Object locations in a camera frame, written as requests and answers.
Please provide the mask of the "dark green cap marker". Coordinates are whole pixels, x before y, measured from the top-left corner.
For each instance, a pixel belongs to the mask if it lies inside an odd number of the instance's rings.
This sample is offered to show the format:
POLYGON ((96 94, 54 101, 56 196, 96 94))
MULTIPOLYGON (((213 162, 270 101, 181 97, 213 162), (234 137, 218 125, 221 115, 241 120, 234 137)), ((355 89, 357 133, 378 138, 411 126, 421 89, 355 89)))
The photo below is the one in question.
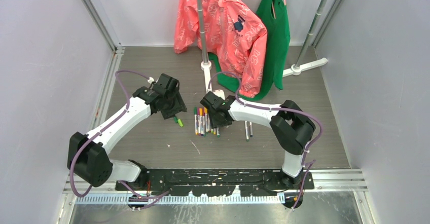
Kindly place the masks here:
POLYGON ((249 135, 250 135, 250 137, 253 137, 253 125, 252 125, 252 122, 249 122, 249 135))

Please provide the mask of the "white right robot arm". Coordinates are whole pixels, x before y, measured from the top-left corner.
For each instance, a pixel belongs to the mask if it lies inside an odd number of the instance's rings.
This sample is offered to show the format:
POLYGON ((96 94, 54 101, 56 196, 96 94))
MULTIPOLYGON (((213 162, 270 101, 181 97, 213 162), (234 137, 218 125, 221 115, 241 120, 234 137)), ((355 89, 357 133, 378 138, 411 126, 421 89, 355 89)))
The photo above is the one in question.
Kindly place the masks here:
POLYGON ((213 128, 227 127, 236 121, 270 128, 284 150, 282 184, 288 189, 300 184, 305 149, 312 140, 316 125, 295 102, 286 100, 282 104, 262 104, 232 95, 223 99, 208 92, 200 103, 208 110, 213 128))

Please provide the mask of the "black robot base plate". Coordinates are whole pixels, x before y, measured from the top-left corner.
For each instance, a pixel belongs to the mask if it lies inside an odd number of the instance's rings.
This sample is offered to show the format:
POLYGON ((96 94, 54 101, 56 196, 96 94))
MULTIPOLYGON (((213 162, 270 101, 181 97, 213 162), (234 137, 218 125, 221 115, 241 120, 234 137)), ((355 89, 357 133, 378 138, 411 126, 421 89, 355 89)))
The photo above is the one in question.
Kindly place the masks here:
POLYGON ((156 196, 231 197, 238 189, 241 197, 286 197, 287 208, 300 207, 306 190, 314 189, 312 174, 302 170, 295 178, 279 169, 149 169, 135 182, 116 182, 117 191, 147 191, 156 196))

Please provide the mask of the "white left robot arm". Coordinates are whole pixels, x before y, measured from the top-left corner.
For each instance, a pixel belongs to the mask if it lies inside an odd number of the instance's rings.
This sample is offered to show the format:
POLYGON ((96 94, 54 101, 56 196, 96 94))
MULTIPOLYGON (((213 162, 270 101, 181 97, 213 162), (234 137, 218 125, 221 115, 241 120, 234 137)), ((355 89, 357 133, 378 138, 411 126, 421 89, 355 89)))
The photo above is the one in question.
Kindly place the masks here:
POLYGON ((104 123, 71 136, 67 158, 70 176, 77 175, 95 188, 107 181, 127 182, 136 190, 146 187, 148 176, 142 164, 112 160, 109 154, 131 129, 153 114, 170 119, 187 110, 178 79, 163 73, 157 80, 149 77, 148 81, 148 87, 142 86, 127 96, 126 104, 104 123))

